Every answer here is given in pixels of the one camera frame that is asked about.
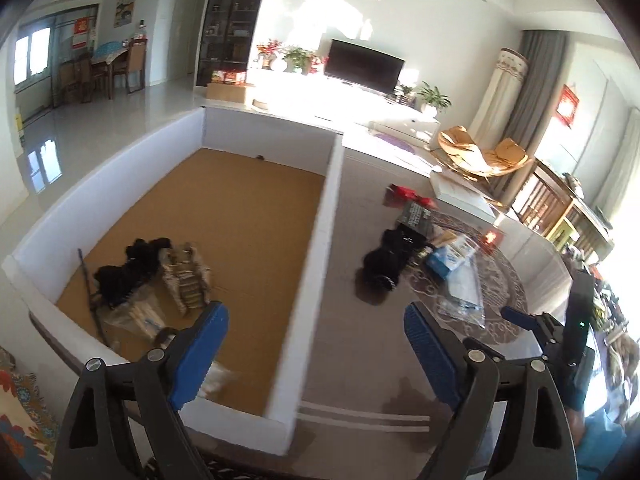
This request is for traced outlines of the red wall hanging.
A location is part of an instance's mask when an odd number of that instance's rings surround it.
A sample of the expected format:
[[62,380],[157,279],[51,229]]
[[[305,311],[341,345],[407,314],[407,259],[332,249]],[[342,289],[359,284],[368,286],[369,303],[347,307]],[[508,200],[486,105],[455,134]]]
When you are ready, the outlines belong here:
[[579,99],[575,91],[564,84],[558,104],[556,104],[554,116],[567,128],[572,128],[579,105]]

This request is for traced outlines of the blue white carton box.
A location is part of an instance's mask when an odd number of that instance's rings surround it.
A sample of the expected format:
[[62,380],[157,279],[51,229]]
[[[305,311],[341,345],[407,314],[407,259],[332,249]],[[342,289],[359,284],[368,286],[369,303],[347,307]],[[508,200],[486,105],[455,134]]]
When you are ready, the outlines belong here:
[[435,248],[426,258],[425,265],[440,278],[458,270],[477,252],[478,245],[464,234],[455,236],[445,245]]

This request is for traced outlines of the grey curtain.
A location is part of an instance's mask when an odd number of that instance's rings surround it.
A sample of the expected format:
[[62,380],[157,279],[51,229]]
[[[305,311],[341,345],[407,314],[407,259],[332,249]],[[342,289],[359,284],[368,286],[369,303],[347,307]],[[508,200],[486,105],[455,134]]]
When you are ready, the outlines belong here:
[[542,120],[554,95],[567,54],[570,34],[562,30],[526,30],[520,53],[528,71],[503,136],[524,151],[533,149]]

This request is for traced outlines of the red flower arrangement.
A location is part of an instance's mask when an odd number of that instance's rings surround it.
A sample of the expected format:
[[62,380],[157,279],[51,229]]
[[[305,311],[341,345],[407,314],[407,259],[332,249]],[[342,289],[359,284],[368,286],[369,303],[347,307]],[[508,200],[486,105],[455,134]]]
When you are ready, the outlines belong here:
[[282,41],[277,39],[269,39],[267,42],[256,46],[263,70],[270,70],[271,63],[278,57],[281,47]]

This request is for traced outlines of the orange lounge chair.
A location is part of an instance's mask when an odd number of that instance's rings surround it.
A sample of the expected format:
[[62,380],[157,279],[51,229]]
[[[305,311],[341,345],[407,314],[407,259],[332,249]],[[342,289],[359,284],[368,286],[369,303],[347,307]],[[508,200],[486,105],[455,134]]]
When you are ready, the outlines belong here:
[[494,148],[483,150],[461,126],[439,131],[437,141],[454,166],[474,177],[503,177],[530,162],[524,148],[512,139],[503,139]]

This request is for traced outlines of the red pouch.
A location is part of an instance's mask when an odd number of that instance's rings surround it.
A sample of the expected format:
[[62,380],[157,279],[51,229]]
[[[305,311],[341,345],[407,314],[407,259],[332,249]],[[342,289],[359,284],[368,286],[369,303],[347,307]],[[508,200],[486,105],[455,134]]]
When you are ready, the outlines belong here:
[[432,198],[422,196],[412,188],[390,184],[387,187],[387,192],[390,193],[390,196],[392,196],[396,202],[413,202],[429,210],[435,210],[437,208],[437,205]]

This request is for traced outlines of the white storage box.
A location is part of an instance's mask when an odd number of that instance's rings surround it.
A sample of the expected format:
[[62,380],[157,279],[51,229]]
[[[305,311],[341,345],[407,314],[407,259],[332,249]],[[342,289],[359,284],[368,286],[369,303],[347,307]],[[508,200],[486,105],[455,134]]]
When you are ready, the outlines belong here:
[[80,310],[79,261],[118,263],[135,238],[192,243],[229,310],[219,359],[235,381],[181,410],[199,434],[271,455],[288,452],[306,382],[342,176],[339,133],[269,115],[201,107],[127,146],[38,219],[2,268],[47,337],[37,368],[62,417],[85,362],[113,350]]

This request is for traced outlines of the white flat box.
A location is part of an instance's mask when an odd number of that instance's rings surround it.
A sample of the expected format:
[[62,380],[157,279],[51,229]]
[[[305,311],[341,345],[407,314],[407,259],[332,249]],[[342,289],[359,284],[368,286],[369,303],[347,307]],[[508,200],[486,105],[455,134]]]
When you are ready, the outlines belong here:
[[494,211],[480,192],[451,180],[440,172],[432,172],[430,180],[435,197],[441,202],[456,207],[484,222],[495,222]]

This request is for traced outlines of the bagged bamboo sticks bundle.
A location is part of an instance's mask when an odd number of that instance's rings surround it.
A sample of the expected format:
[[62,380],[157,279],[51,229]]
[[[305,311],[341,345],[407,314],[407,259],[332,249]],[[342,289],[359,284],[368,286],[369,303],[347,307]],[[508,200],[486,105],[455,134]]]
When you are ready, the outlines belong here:
[[192,243],[158,253],[163,281],[181,316],[205,308],[210,301],[210,269]]

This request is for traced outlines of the dining table with chairs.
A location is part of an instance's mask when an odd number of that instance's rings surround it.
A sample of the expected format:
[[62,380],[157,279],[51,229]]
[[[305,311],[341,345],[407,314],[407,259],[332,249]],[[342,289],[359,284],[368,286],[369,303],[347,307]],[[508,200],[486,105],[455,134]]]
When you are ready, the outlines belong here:
[[114,99],[116,79],[122,78],[128,94],[146,87],[146,51],[148,40],[102,44],[96,54],[82,54],[58,68],[58,96],[64,100],[68,92],[78,92],[81,102],[91,102],[100,84],[107,99]]

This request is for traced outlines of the green potted plant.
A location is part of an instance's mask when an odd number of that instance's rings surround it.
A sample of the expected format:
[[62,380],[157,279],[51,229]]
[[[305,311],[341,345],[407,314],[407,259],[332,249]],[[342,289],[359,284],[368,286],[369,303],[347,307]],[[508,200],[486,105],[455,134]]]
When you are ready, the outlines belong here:
[[436,116],[451,106],[450,97],[440,92],[437,86],[426,81],[422,82],[422,86],[416,95],[420,99],[423,113],[430,113]]

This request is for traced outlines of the black odor removing bar box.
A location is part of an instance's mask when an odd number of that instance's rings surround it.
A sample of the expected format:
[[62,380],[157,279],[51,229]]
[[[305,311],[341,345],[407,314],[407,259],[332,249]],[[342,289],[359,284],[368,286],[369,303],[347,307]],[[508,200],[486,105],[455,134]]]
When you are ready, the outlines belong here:
[[433,234],[431,215],[429,209],[417,202],[407,202],[397,218],[397,229],[411,238],[430,238]]

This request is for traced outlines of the black television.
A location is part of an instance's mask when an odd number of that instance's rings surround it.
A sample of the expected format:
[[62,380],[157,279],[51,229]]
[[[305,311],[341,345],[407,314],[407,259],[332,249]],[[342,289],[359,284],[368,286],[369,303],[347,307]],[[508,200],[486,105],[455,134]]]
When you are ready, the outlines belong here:
[[392,93],[405,61],[377,50],[334,39],[324,73],[384,94]]

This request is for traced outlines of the framed wall painting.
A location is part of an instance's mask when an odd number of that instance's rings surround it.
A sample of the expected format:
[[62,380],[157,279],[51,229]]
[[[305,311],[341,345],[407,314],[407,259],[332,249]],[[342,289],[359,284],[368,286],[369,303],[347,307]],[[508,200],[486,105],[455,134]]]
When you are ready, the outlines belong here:
[[136,0],[116,0],[114,27],[119,28],[129,25],[134,15],[134,4]]

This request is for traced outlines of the green plant by flowers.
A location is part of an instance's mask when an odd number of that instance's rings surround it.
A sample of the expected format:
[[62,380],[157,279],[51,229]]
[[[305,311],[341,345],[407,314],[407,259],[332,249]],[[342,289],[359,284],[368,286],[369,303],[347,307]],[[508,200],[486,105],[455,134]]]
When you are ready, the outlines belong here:
[[294,73],[308,74],[314,66],[316,54],[300,47],[292,47],[286,50],[283,59]]

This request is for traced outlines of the wooden chair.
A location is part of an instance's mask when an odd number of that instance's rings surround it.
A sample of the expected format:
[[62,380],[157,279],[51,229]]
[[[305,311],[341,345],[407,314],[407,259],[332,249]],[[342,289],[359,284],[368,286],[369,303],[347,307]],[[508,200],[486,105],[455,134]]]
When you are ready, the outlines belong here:
[[521,224],[548,237],[570,211],[573,200],[565,181],[536,159],[511,208]]

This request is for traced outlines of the dark display cabinet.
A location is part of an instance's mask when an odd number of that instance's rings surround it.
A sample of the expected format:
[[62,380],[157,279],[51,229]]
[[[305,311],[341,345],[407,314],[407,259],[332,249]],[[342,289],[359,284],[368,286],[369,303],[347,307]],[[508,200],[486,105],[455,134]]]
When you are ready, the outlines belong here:
[[262,0],[208,0],[195,84],[206,87],[217,70],[246,70]]

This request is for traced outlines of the white tv console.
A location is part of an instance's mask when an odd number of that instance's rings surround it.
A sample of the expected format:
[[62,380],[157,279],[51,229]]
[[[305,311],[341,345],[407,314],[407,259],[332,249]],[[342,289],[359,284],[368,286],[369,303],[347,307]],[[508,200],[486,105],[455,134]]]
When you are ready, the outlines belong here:
[[440,130],[435,118],[341,82],[257,87],[252,104],[273,115],[334,130],[384,134],[417,148],[427,148]]

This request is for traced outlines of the phone case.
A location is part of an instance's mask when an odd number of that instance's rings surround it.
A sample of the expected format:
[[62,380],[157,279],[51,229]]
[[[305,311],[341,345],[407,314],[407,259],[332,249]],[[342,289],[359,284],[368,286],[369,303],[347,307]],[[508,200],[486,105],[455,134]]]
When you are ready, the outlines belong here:
[[485,327],[485,307],[475,257],[447,276],[438,307],[450,318]]

